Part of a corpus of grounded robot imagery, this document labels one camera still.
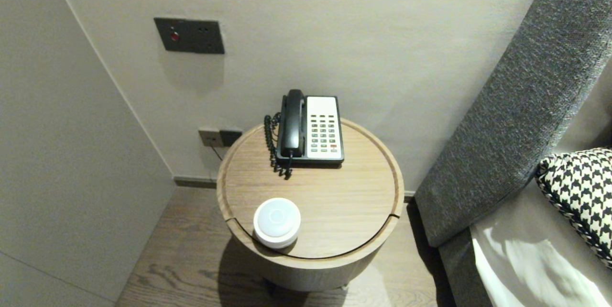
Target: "baseboard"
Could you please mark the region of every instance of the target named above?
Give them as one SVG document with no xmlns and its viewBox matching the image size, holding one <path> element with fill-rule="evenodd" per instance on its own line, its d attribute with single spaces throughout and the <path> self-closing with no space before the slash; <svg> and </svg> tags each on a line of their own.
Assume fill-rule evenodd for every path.
<svg viewBox="0 0 612 307">
<path fill-rule="evenodd" d="M 198 176 L 175 176 L 173 178 L 177 186 L 199 187 L 201 189 L 216 189 L 217 180 L 200 178 Z M 404 203 L 415 196 L 415 191 L 404 191 Z"/>
</svg>

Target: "wooden floor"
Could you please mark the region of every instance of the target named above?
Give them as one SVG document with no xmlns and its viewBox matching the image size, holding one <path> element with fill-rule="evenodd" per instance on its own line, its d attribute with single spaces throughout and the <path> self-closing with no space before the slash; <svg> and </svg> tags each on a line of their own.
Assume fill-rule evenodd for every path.
<svg viewBox="0 0 612 307">
<path fill-rule="evenodd" d="M 248 262 L 241 261 L 245 249 L 225 226 L 214 190 L 178 187 L 116 305 L 453 305 L 437 251 L 423 246 L 422 231 L 411 226 L 411 221 L 418 222 L 413 215 L 408 217 L 407 209 L 411 207 L 404 205 L 400 222 L 387 242 L 347 290 L 300 293 L 267 285 L 251 272 Z"/>
</svg>

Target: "gray upholstered headboard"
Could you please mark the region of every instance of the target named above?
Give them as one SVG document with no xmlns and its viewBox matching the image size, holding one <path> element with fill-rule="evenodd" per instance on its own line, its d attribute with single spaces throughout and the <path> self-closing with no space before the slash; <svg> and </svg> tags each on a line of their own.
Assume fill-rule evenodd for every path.
<svg viewBox="0 0 612 307">
<path fill-rule="evenodd" d="M 612 54 L 612 0 L 534 0 L 416 192 L 439 246 L 531 180 Z"/>
</svg>

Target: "coiled phone cord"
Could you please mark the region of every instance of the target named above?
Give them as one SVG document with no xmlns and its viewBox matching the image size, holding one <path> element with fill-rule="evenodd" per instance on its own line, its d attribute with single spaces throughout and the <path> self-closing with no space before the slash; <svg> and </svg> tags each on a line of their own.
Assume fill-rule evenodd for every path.
<svg viewBox="0 0 612 307">
<path fill-rule="evenodd" d="M 268 150 L 270 151 L 270 166 L 274 167 L 274 172 L 278 172 L 278 175 L 283 175 L 285 179 L 289 179 L 291 176 L 291 161 L 293 161 L 293 151 L 289 152 L 289 163 L 287 164 L 287 168 L 283 169 L 276 162 L 276 146 L 274 142 L 278 143 L 278 135 L 274 138 L 274 129 L 280 123 L 280 112 L 277 112 L 274 117 L 270 117 L 266 115 L 264 117 L 264 132 L 266 133 L 266 145 Z"/>
</svg>

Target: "white bedsheet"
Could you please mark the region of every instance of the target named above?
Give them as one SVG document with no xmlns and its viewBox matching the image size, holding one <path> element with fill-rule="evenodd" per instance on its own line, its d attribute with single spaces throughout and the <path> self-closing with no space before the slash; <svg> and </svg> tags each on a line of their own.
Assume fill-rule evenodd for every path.
<svg viewBox="0 0 612 307">
<path fill-rule="evenodd" d="M 470 231 L 476 266 L 494 306 L 612 305 L 612 270 L 535 181 Z"/>
</svg>

